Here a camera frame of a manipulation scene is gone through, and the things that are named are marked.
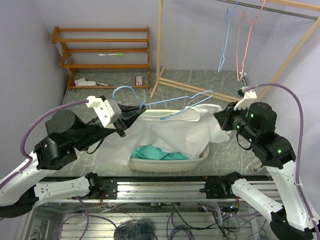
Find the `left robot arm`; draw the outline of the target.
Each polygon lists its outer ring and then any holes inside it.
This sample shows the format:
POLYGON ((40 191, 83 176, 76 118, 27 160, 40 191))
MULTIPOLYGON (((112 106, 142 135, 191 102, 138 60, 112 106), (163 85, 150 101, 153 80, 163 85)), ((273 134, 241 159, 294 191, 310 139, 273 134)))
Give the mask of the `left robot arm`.
POLYGON ((104 110, 102 116, 85 123, 73 111, 59 107, 45 123, 47 136, 20 166, 0 181, 0 217, 20 217, 55 200, 99 198, 104 187, 96 173, 60 182, 43 183, 42 179, 77 160, 76 151, 86 151, 113 133, 125 137, 125 131, 146 107, 118 104, 115 110, 104 110))

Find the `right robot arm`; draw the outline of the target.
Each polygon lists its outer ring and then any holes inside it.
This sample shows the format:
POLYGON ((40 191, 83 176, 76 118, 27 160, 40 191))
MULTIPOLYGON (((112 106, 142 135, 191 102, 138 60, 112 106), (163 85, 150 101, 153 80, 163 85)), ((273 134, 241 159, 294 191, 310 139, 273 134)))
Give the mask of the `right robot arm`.
POLYGON ((275 132, 276 112, 263 102, 254 102, 245 109, 236 109, 232 102, 214 117, 222 130, 234 130, 249 142, 249 150, 271 175, 281 201, 271 199, 237 172, 224 176, 221 194, 246 201, 268 221, 279 240, 312 240, 320 232, 320 217, 299 193, 298 161, 291 143, 275 132))

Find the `blue hanger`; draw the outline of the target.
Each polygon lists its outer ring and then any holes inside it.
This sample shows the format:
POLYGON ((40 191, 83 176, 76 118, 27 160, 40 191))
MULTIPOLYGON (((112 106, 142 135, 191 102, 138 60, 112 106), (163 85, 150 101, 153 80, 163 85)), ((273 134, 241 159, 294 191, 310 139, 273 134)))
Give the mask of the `blue hanger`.
POLYGON ((120 86, 120 87, 117 87, 113 93, 112 93, 112 99, 113 100, 117 100, 117 93, 122 90, 122 89, 129 89, 133 92, 134 96, 135 96, 135 99, 137 100, 138 102, 138 105, 139 105, 139 109, 142 109, 142 107, 147 107, 147 106, 152 106, 152 105, 159 105, 159 104, 164 104, 164 103, 168 103, 168 102, 173 102, 173 101, 178 101, 178 100, 182 100, 182 99, 189 99, 190 101, 196 99, 197 97, 199 96, 203 96, 204 94, 209 94, 209 96, 207 96, 206 98, 198 101, 198 102, 195 102, 193 103, 192 105, 190 106, 186 106, 185 108, 183 109, 180 109, 178 110, 177 112, 174 112, 174 113, 171 113, 167 116, 163 116, 161 117, 160 119, 161 120, 167 120, 169 118, 172 118, 173 116, 175 115, 178 115, 178 114, 181 114, 189 109, 191 109, 192 107, 195 107, 196 105, 199 105, 209 99, 211 99, 212 97, 215 96, 215 92, 213 90, 205 90, 205 91, 201 91, 199 93, 196 93, 195 95, 193 96, 180 96, 180 97, 174 97, 174 98, 170 98, 170 99, 165 99, 165 100, 161 100, 161 101, 155 101, 155 102, 150 102, 150 103, 146 103, 146 102, 143 102, 141 100, 141 98, 138 96, 138 94, 136 93, 136 91, 134 90, 133 87, 131 86, 128 86, 128 85, 123 85, 123 86, 120 86))
POLYGON ((220 72, 223 69, 225 60, 226 60, 226 51, 228 47, 228 40, 229 40, 229 32, 230 32, 230 26, 231 21, 234 15, 234 12, 239 4, 239 1, 237 0, 234 4, 234 7, 232 10, 229 10, 229 8, 226 9, 225 19, 224 19, 224 25, 223 25, 223 42, 221 47, 221 54, 219 59, 219 65, 217 71, 220 72))

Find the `pink wire hanger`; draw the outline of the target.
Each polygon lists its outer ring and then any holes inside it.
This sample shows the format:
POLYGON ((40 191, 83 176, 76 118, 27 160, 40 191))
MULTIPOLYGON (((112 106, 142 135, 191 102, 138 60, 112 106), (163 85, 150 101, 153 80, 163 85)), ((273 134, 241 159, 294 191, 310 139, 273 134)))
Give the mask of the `pink wire hanger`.
POLYGON ((244 10, 240 18, 240 24, 238 27, 237 41, 236 41, 236 53, 235 53, 235 66, 236 66, 236 73, 237 73, 236 79, 238 82, 240 82, 245 77, 246 60, 247 60, 253 27, 255 25, 255 22, 257 21, 257 18, 260 16, 261 12, 265 7, 266 0, 260 0, 260 2, 261 2, 261 6, 258 8, 254 17, 250 18, 247 12, 244 10))

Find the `teal t shirt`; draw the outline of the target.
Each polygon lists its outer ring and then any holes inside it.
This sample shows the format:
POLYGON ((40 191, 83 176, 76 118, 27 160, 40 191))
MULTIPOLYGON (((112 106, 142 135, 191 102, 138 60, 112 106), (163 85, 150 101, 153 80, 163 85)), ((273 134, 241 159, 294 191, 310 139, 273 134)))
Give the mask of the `teal t shirt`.
POLYGON ((142 159, 142 160, 188 160, 189 157, 182 154, 181 152, 165 152, 162 151, 159 147, 152 145, 145 145, 142 147, 136 148, 132 154, 132 159, 142 159))

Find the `white t shirt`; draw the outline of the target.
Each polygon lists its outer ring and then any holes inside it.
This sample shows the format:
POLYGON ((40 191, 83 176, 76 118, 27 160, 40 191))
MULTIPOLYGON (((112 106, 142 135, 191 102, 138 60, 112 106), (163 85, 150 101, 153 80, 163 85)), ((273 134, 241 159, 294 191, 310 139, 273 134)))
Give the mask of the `white t shirt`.
POLYGON ((214 114, 222 108, 198 104, 177 114, 141 115, 125 130, 108 136, 100 147, 97 160, 128 165, 130 159, 187 160, 200 156, 208 144, 224 143, 230 132, 222 130, 214 114))

